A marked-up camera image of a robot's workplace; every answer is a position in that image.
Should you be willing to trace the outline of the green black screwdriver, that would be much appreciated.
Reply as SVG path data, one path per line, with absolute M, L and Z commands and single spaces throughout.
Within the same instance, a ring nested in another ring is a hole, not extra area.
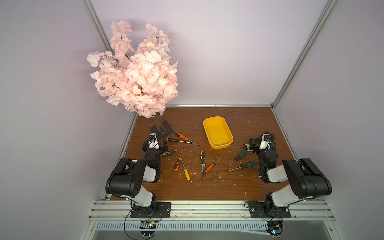
M 248 169 L 248 168 L 253 169 L 253 168 L 256 167 L 257 165 L 258 165 L 258 162 L 256 162 L 256 161 L 252 161 L 252 162 L 248 162 L 248 163 L 246 163 L 246 164 L 243 164 L 243 165 L 241 165 L 240 167 L 237 167 L 237 168 L 234 168 L 234 169 L 227 170 L 227 172 L 232 172 L 232 171 L 236 171 L 236 170 L 244 170 L 244 169 Z
M 234 164 L 235 162 L 238 162 L 239 160 L 241 160 L 247 153 L 248 153 L 248 150 L 247 150 L 247 149 L 242 150 L 242 151 L 235 157 L 235 159 L 228 165 L 228 167 L 230 167 L 230 166 L 231 166 L 232 164 Z

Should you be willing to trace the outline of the yellow plastic storage box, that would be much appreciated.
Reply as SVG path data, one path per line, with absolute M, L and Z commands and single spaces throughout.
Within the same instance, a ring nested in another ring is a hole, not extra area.
M 203 126 L 208 142 L 213 150 L 220 150 L 229 147 L 234 137 L 226 120 L 221 116 L 206 118 Z

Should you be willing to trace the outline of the orange handled screwdriver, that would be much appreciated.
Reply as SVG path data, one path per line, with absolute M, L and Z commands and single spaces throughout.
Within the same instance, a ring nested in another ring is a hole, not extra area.
M 214 167 L 216 166 L 216 163 L 217 163 L 218 161 L 219 161 L 219 160 L 216 160 L 214 163 L 212 163 L 212 164 L 210 164 L 208 167 L 206 167 L 206 168 L 203 170 L 203 172 L 202 172 L 203 176 L 205 176 L 208 172 L 210 172 L 211 169 L 214 168 Z

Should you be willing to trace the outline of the black yellow grip screwdriver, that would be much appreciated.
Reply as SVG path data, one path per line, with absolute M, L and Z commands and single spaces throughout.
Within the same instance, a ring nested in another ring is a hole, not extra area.
M 202 167 L 202 173 L 204 172 L 204 166 L 205 166 L 205 153 L 200 152 L 200 159 L 201 159 L 201 167 Z

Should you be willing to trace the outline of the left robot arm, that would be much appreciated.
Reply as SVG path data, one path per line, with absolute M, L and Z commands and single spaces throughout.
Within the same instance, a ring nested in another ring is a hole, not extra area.
M 159 204 L 156 195 L 143 187 L 143 182 L 159 181 L 161 155 L 168 148 L 159 144 L 155 134 L 150 134 L 142 149 L 145 153 L 142 159 L 120 159 L 106 182 L 106 193 L 129 200 L 132 218 L 160 218 L 170 204 Z

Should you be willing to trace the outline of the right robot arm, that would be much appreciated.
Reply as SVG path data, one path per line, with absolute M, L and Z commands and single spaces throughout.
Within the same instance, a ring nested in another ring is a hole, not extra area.
M 288 182 L 282 189 L 268 193 L 264 202 L 248 202 L 252 218 L 290 218 L 290 205 L 332 193 L 330 181 L 311 159 L 283 160 L 278 165 L 274 137 L 268 133 L 257 139 L 250 139 L 245 144 L 245 150 L 258 155 L 258 174 L 264 183 Z

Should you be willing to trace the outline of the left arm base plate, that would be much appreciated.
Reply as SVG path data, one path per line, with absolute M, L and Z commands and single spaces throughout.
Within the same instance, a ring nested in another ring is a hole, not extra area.
M 151 204 L 149 207 L 139 207 L 132 203 L 131 218 L 169 218 L 171 215 L 172 203 L 171 202 L 158 202 Z

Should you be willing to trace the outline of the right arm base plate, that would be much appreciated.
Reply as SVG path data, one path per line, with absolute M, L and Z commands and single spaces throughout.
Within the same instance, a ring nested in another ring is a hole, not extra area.
M 288 207 L 276 207 L 273 202 L 249 201 L 245 203 L 245 207 L 248 208 L 253 219 L 290 219 L 292 217 Z

